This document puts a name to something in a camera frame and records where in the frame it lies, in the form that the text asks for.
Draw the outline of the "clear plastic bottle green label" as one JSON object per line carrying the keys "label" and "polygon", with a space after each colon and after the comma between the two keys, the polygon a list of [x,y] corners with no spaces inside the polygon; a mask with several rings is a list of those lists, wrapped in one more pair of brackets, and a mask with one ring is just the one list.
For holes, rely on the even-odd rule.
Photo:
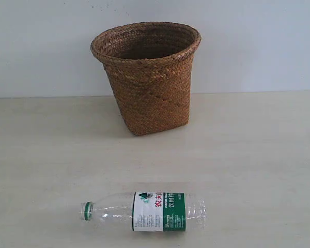
{"label": "clear plastic bottle green label", "polygon": [[81,219],[133,231],[187,231],[203,228],[206,206],[196,194],[129,192],[81,203]]}

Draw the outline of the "brown woven wicker basket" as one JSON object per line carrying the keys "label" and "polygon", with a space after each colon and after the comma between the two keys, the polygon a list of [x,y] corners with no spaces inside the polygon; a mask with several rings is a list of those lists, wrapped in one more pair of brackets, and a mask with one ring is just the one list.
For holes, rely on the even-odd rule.
{"label": "brown woven wicker basket", "polygon": [[131,133],[148,135],[189,122],[193,58],[201,39],[185,24],[139,22],[108,29],[91,42]]}

